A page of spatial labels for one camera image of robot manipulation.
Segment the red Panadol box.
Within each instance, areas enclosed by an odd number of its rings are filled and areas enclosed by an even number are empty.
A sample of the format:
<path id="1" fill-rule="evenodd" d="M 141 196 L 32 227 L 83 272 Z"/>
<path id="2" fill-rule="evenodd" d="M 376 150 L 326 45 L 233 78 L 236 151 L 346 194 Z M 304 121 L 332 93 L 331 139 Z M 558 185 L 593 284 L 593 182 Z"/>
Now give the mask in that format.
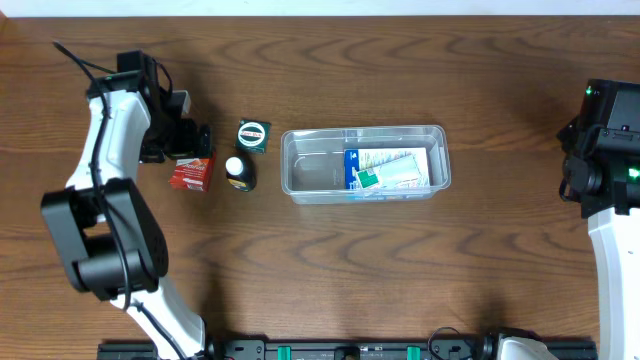
<path id="1" fill-rule="evenodd" d="M 177 160 L 174 172 L 169 179 L 169 184 L 174 189 L 207 192 L 215 159 L 216 155 L 207 158 Z"/>

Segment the blue fever patch box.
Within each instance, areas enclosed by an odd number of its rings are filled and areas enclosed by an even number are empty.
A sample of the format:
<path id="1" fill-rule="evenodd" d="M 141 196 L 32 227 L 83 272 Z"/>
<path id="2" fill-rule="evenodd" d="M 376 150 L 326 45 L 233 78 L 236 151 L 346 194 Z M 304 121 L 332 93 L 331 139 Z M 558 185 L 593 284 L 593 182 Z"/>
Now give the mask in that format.
<path id="1" fill-rule="evenodd" d="M 371 148 L 346 149 L 344 151 L 345 188 L 360 189 L 356 173 L 367 168 L 382 165 L 402 157 L 413 156 L 422 174 L 422 179 L 414 181 L 412 187 L 429 184 L 429 162 L 425 148 Z"/>

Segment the white green sachet packet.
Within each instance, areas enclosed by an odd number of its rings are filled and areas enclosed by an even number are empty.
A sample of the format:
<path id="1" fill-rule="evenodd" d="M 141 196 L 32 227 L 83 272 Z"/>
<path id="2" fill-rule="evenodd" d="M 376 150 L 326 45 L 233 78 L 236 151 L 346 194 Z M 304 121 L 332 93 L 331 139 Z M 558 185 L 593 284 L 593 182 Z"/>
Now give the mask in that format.
<path id="1" fill-rule="evenodd" d="M 356 180 L 362 189 L 401 189 L 427 183 L 427 171 L 416 155 L 407 155 L 378 166 L 360 170 Z"/>

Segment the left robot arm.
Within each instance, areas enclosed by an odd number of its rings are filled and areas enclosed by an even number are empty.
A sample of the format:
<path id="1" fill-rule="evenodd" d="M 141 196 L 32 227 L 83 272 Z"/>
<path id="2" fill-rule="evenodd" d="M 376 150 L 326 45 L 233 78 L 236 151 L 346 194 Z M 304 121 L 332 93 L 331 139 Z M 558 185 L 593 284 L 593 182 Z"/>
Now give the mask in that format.
<path id="1" fill-rule="evenodd" d="M 164 234 L 136 185 L 145 163 L 209 160 L 211 131 L 187 114 L 185 90 L 163 87 L 166 68 L 141 50 L 89 78 L 90 125 L 79 163 L 40 209 L 70 284 L 131 316 L 159 359 L 212 359 L 206 323 L 168 276 Z"/>

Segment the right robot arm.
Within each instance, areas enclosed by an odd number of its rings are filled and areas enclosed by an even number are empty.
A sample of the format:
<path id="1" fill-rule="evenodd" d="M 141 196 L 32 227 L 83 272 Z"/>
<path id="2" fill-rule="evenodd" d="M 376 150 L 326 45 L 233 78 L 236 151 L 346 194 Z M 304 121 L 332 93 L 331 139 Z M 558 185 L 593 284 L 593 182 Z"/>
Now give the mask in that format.
<path id="1" fill-rule="evenodd" d="M 591 79 L 579 114 L 557 137 L 565 158 L 559 195 L 588 223 L 596 259 L 600 342 L 544 340 L 504 329 L 475 359 L 639 358 L 639 86 Z"/>

